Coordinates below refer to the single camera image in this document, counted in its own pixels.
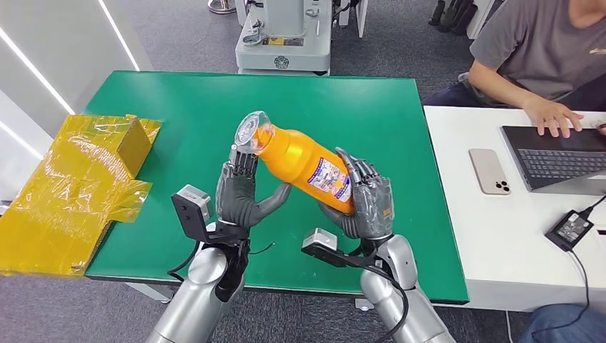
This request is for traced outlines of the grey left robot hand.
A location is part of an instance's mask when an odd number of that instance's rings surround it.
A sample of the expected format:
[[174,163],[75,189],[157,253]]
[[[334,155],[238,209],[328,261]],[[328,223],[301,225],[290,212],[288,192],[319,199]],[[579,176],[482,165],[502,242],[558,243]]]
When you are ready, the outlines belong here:
[[292,185],[281,183],[270,196],[256,200],[258,156],[231,145],[229,159],[222,165],[216,190],[217,219],[228,225],[251,228],[280,208]]

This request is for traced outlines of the person's right hand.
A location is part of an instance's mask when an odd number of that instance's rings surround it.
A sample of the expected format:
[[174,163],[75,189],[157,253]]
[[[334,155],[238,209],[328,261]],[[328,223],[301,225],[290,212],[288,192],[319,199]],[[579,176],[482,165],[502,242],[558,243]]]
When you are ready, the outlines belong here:
[[582,131],[582,116],[571,111],[565,105],[534,96],[522,104],[522,109],[536,127],[537,133],[551,137],[563,136],[569,138],[571,128]]

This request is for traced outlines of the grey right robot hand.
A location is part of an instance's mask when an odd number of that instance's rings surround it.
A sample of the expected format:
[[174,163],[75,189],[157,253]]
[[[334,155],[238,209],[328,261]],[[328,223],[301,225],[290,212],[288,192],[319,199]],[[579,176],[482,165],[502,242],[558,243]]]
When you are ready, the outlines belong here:
[[374,165],[337,147],[352,182],[354,212],[345,214],[322,202],[321,211],[352,239],[382,239],[393,233],[394,203],[389,178]]

